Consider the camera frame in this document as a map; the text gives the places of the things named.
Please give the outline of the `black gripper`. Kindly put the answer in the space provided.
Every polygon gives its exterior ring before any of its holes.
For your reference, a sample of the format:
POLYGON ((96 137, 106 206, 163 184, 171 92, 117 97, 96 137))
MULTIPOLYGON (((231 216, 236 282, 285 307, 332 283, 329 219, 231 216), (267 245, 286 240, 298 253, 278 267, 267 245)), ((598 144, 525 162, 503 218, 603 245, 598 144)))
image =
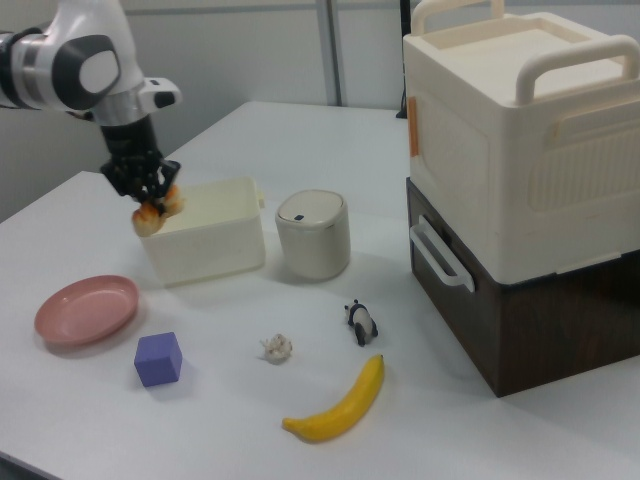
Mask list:
POLYGON ((120 126, 102 126, 110 154, 100 172, 120 196, 131 197, 142 204, 147 200, 160 201, 172 188, 181 164, 160 158, 156 136, 149 115, 120 126), (147 192, 143 177, 129 163, 139 163, 147 174, 147 192))

